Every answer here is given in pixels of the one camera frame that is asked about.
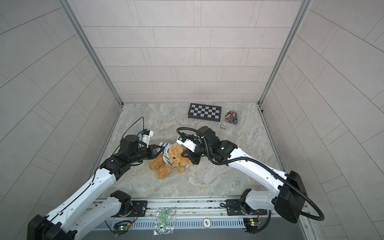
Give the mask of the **blue white striped sweater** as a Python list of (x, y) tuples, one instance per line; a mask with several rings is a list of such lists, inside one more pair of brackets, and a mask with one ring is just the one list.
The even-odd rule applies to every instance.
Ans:
[(169, 158), (169, 149), (172, 146), (172, 144), (160, 142), (160, 146), (164, 147), (164, 150), (162, 151), (164, 162), (166, 164), (172, 166), (172, 163), (171, 163), (170, 158)]

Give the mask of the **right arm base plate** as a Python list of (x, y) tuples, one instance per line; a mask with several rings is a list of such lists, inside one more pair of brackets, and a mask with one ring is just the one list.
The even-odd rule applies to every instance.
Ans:
[(228, 216), (268, 216), (267, 210), (252, 210), (250, 214), (245, 214), (240, 208), (239, 201), (236, 199), (227, 199), (224, 205)]

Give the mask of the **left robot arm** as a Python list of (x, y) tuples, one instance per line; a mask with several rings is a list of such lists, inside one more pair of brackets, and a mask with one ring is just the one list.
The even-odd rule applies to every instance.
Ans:
[(158, 157), (165, 149), (150, 145), (149, 137), (127, 135), (121, 139), (119, 151), (107, 158), (94, 175), (66, 201), (46, 216), (36, 215), (28, 224), (28, 240), (80, 240), (106, 219), (131, 210), (131, 197), (116, 191), (101, 205), (86, 209), (107, 188), (123, 176), (132, 164)]

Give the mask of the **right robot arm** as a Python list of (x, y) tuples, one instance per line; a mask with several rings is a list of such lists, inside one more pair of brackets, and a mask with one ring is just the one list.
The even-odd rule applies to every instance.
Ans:
[(186, 147), (183, 156), (198, 164), (207, 157), (216, 166), (227, 165), (256, 180), (267, 189), (265, 193), (247, 189), (240, 198), (240, 209), (246, 215), (262, 210), (274, 210), (283, 219), (297, 223), (307, 196), (300, 175), (294, 171), (285, 173), (269, 167), (246, 154), (236, 144), (220, 140), (207, 126), (198, 130), (177, 128), (177, 143)]

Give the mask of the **brown teddy bear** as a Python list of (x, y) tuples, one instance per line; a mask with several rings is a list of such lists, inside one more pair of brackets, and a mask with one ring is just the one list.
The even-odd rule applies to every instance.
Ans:
[(157, 173), (159, 180), (165, 179), (174, 169), (178, 170), (179, 174), (182, 174), (186, 168), (192, 166), (192, 162), (188, 158), (182, 157), (182, 152), (186, 148), (177, 143), (172, 144), (169, 149), (169, 158), (172, 166), (166, 164), (163, 160), (163, 155), (160, 154), (156, 159), (153, 159), (149, 163), (149, 168)]

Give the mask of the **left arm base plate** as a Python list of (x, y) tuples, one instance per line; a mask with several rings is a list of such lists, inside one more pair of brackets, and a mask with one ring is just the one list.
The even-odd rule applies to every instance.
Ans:
[(148, 201), (131, 201), (122, 203), (119, 212), (113, 215), (114, 218), (144, 217)]

